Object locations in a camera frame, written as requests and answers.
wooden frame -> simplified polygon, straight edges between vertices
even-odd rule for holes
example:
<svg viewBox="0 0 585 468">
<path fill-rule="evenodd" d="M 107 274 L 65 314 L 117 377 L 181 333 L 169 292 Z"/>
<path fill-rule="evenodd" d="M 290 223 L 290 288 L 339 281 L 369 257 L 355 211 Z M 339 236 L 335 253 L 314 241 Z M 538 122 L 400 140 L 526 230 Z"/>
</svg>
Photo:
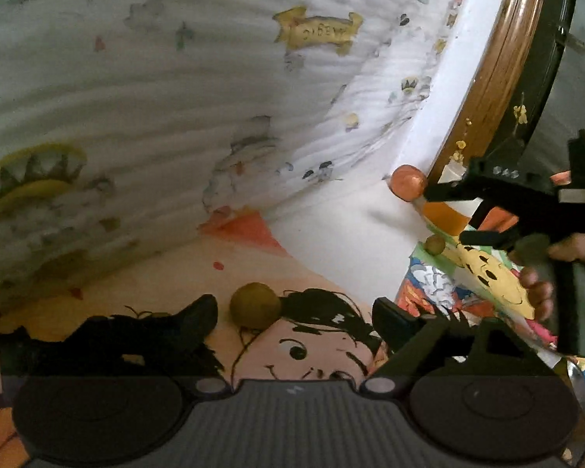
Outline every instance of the wooden frame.
<svg viewBox="0 0 585 468">
<path fill-rule="evenodd" d="M 436 183 L 464 141 L 464 160 L 483 156 L 512 97 L 540 18 L 543 0 L 504 0 L 485 56 L 444 147 L 429 174 Z"/>
</svg>

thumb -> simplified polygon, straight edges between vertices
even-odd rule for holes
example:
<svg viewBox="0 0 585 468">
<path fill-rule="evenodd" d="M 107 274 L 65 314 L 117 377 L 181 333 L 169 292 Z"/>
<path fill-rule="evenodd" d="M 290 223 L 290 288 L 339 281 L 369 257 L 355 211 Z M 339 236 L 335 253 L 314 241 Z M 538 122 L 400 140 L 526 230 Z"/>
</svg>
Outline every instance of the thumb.
<svg viewBox="0 0 585 468">
<path fill-rule="evenodd" d="M 585 262 L 585 234 L 572 234 L 569 238 L 548 248 L 548 256 L 554 260 Z"/>
</svg>

black circular disc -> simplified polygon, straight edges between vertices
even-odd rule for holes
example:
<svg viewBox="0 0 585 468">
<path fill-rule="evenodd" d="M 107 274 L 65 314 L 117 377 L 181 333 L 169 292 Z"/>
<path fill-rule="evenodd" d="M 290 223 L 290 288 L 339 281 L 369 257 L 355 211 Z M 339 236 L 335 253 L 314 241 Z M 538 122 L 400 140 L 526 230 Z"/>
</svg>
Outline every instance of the black circular disc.
<svg viewBox="0 0 585 468">
<path fill-rule="evenodd" d="M 547 376 L 433 376 L 410 393 L 413 418 L 454 454 L 524 462 L 556 454 L 576 425 L 576 401 Z"/>
<path fill-rule="evenodd" d="M 144 455 L 178 422 L 182 395 L 170 378 L 31 377 L 13 421 L 34 457 L 103 466 Z"/>
</svg>

small brown ball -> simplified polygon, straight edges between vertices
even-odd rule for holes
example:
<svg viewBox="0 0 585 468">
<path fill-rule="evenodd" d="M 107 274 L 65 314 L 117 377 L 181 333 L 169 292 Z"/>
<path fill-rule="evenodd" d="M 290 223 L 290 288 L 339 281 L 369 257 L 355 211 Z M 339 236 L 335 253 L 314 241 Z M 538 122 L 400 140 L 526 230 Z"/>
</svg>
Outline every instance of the small brown ball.
<svg viewBox="0 0 585 468">
<path fill-rule="evenodd" d="M 390 190 L 405 202 L 421 197 L 427 187 L 427 177 L 412 165 L 401 165 L 390 177 Z"/>
<path fill-rule="evenodd" d="M 232 320 L 239 327 L 265 330 L 279 319 L 282 304 L 279 296 L 263 283 L 248 283 L 229 302 Z"/>
<path fill-rule="evenodd" d="M 444 240 L 444 237 L 434 234 L 433 236 L 429 236 L 425 241 L 425 251 L 430 255 L 436 256 L 444 251 L 446 245 L 447 242 Z"/>
</svg>

white fabric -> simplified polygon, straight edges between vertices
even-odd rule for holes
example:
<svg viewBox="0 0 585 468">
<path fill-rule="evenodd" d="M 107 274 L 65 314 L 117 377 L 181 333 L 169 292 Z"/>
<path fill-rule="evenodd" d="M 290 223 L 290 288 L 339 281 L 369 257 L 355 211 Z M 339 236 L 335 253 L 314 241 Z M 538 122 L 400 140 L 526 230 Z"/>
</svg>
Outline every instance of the white fabric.
<svg viewBox="0 0 585 468">
<path fill-rule="evenodd" d="M 70 193 L 0 214 L 0 308 L 337 179 L 429 96 L 461 1 L 0 0 L 0 160 L 87 157 Z M 298 6 L 361 15 L 349 53 L 276 42 Z"/>
</svg>

